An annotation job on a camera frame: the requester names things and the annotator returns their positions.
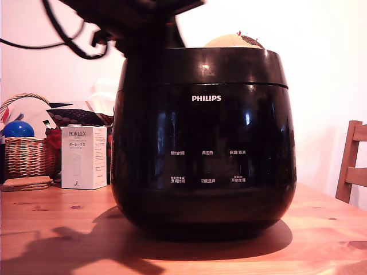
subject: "red object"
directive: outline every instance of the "red object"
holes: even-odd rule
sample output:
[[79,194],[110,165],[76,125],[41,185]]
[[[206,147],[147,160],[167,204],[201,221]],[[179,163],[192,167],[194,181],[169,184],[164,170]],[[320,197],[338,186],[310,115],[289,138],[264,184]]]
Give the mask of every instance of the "red object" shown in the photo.
[[6,124],[6,120],[9,117],[9,108],[7,107],[2,115],[1,121]]
[[46,129],[45,143],[54,150],[61,150],[61,129]]

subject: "wicker basket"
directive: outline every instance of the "wicker basket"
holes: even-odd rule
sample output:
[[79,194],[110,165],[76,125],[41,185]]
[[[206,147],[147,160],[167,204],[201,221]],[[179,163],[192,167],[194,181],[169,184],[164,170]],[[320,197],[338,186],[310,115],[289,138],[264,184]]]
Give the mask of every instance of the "wicker basket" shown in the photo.
[[[39,95],[24,93],[6,100],[0,115],[12,102],[26,97],[34,97],[46,102]],[[54,177],[61,171],[61,152],[49,146],[46,139],[35,137],[7,137],[5,139],[5,179],[27,176]]]

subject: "cork coaster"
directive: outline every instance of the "cork coaster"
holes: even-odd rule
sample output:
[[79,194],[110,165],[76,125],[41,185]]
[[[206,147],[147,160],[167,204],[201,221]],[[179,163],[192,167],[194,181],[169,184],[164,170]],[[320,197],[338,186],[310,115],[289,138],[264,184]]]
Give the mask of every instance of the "cork coaster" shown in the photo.
[[28,186],[40,183],[50,183],[52,179],[49,176],[30,176],[27,178],[8,179],[5,186]]
[[24,191],[46,189],[52,183],[49,176],[32,176],[27,178],[8,179],[2,185],[2,191]]
[[31,190],[42,190],[46,189],[50,186],[50,183],[40,183],[40,184],[31,184],[27,186],[3,186],[1,187],[1,191],[11,192],[11,191],[31,191]]

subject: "white wall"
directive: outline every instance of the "white wall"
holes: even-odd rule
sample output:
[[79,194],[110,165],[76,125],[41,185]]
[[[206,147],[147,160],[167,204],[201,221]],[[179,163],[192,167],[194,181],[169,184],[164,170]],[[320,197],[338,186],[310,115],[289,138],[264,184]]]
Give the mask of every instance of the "white wall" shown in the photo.
[[[2,0],[2,37],[23,44],[58,41],[39,1]],[[65,30],[80,19],[67,6],[51,1]],[[189,47],[236,33],[258,38],[282,58],[290,87],[295,124],[298,182],[335,196],[349,120],[367,123],[367,10],[365,0],[207,0],[178,16]],[[89,52],[90,26],[78,40]],[[86,61],[68,48],[47,51],[2,45],[2,101],[32,91],[52,101],[84,100],[97,79],[119,79],[122,55],[113,50],[99,61]],[[357,164],[367,166],[367,147]],[[352,204],[367,210],[367,188],[354,188]]]

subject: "power cord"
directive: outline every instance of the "power cord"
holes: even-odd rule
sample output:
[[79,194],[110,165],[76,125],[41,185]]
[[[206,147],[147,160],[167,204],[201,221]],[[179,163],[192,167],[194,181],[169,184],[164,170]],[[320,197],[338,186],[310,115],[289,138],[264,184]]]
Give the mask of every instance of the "power cord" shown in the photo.
[[[71,40],[76,39],[82,33],[82,31],[84,29],[84,25],[85,25],[85,22],[83,21],[80,25],[80,28],[79,28],[78,32],[74,36],[70,37]],[[61,42],[61,43],[55,43],[55,44],[50,44],[50,45],[45,45],[45,46],[25,46],[25,45],[20,45],[20,44],[9,42],[9,41],[7,41],[5,39],[2,39],[2,38],[0,38],[0,43],[4,43],[4,44],[12,46],[12,47],[16,47],[16,48],[20,48],[20,49],[26,49],[26,50],[44,50],[44,49],[50,49],[50,48],[55,48],[55,47],[58,47],[58,46],[66,45],[66,43]]]
[[6,45],[13,46],[13,47],[20,48],[20,49],[29,49],[29,50],[43,50],[43,49],[50,49],[50,48],[55,48],[55,47],[58,47],[58,46],[66,45],[74,53],[76,53],[79,57],[84,58],[84,59],[88,59],[88,60],[98,59],[98,58],[101,58],[101,57],[103,57],[107,54],[107,51],[108,51],[108,41],[107,40],[104,43],[105,48],[104,48],[104,52],[102,54],[96,54],[96,55],[93,55],[93,56],[90,56],[90,55],[86,54],[85,51],[80,49],[73,42],[73,40],[75,38],[77,38],[81,34],[81,32],[83,31],[85,22],[84,21],[82,22],[79,31],[73,37],[68,37],[65,34],[64,30],[62,29],[62,27],[60,26],[60,24],[57,22],[56,17],[54,16],[54,14],[52,12],[49,1],[48,0],[42,0],[42,3],[43,3],[43,6],[45,8],[45,11],[47,13],[48,18],[50,19],[51,24],[55,28],[58,36],[60,36],[60,38],[64,42],[60,42],[60,43],[56,43],[56,44],[50,44],[50,45],[44,45],[44,46],[26,46],[26,45],[20,45],[20,44],[12,43],[10,41],[7,41],[5,39],[0,38],[0,43],[4,43]]
[[104,52],[102,54],[96,54],[93,56],[90,56],[88,54],[86,54],[85,51],[83,51],[82,49],[80,49],[74,42],[73,40],[68,37],[65,32],[63,31],[62,27],[60,26],[60,24],[57,22],[50,3],[48,0],[42,0],[43,4],[44,4],[44,8],[45,11],[51,21],[51,24],[53,25],[53,27],[55,28],[57,34],[60,36],[60,38],[65,42],[66,46],[68,46],[74,53],[76,53],[79,57],[84,58],[84,59],[88,59],[88,60],[93,60],[93,59],[98,59],[101,58],[103,56],[106,55],[107,51],[108,51],[108,42],[106,41],[106,46],[104,48]]

